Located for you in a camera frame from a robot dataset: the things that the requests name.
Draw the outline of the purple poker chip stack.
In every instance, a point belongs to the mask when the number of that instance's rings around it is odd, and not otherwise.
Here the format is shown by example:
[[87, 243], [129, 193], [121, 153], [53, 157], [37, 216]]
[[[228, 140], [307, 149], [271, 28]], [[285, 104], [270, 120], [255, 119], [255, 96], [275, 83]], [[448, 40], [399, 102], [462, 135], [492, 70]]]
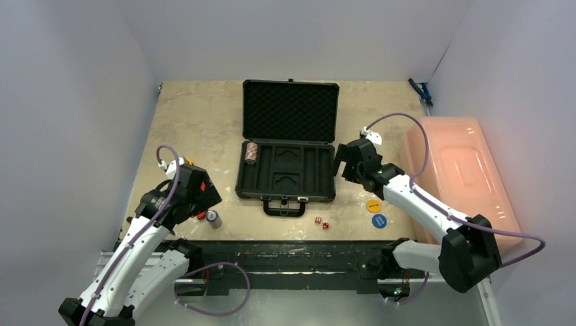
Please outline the purple poker chip stack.
[[217, 211], [208, 210], [205, 215], [205, 219], [208, 221], [209, 225], [213, 229], [218, 229], [222, 226], [223, 221]]

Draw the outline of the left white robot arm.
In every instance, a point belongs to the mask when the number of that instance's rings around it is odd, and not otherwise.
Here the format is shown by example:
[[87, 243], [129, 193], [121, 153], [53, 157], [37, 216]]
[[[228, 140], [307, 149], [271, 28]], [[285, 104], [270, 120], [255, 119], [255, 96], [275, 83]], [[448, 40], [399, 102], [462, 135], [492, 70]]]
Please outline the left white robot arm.
[[179, 239], [150, 269], [145, 266], [173, 228], [221, 202], [209, 174], [184, 163], [180, 174], [141, 197], [129, 230], [101, 273], [58, 312], [67, 325], [135, 325], [155, 298], [184, 275], [202, 271], [202, 249]]

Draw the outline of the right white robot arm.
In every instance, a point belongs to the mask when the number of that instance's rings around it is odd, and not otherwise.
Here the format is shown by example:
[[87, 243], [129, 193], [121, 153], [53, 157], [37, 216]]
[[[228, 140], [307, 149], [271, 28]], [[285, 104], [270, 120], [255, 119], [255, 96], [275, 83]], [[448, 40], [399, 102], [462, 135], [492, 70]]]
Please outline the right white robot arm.
[[371, 141], [365, 138], [340, 144], [334, 158], [336, 173], [360, 184], [367, 192], [407, 213], [436, 239], [437, 244], [407, 238], [382, 250], [380, 275], [398, 276], [409, 269], [440, 275], [455, 291], [465, 293], [503, 267], [494, 229], [482, 215], [469, 217], [450, 208], [411, 181], [392, 164], [382, 163]]

